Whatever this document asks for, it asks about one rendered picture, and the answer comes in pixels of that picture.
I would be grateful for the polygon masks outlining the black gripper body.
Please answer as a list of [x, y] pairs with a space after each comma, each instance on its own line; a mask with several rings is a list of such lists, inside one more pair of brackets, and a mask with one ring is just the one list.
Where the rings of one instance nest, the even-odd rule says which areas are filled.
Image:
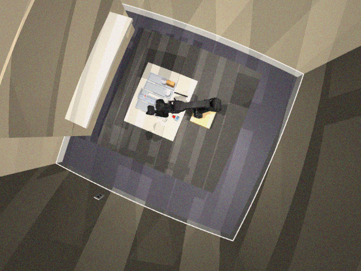
[[149, 115], [154, 115], [155, 113], [157, 113], [158, 115], [164, 116], [164, 117], [168, 117], [169, 113], [165, 113], [162, 111], [157, 111], [155, 110], [154, 106], [148, 106], [148, 114]]

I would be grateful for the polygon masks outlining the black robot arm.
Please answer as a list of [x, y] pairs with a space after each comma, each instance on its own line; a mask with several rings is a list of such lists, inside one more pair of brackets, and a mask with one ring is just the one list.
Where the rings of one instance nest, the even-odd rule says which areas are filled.
[[[210, 101], [211, 100], [211, 101]], [[172, 104], [173, 102], [173, 104]], [[221, 99], [211, 98], [203, 101], [184, 102], [182, 100], [169, 100], [165, 103], [163, 99], [156, 100], [155, 109], [165, 113], [180, 113], [187, 109], [193, 109], [195, 118], [202, 118], [202, 114], [212, 111], [220, 112], [222, 110]]]

